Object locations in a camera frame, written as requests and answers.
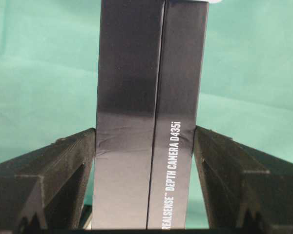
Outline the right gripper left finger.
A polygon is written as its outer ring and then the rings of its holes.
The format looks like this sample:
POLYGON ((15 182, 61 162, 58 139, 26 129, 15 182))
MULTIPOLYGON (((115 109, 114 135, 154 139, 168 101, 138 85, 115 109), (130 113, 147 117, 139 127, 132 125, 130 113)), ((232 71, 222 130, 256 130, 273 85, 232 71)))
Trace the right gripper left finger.
POLYGON ((0 163, 0 234, 76 229, 94 155, 90 128, 0 163))

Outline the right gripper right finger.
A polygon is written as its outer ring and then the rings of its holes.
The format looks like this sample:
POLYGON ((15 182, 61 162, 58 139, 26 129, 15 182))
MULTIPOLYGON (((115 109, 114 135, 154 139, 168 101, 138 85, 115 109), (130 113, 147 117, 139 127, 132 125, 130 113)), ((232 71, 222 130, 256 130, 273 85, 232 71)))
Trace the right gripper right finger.
POLYGON ((203 127, 193 152, 210 228, 293 234, 293 163, 203 127))

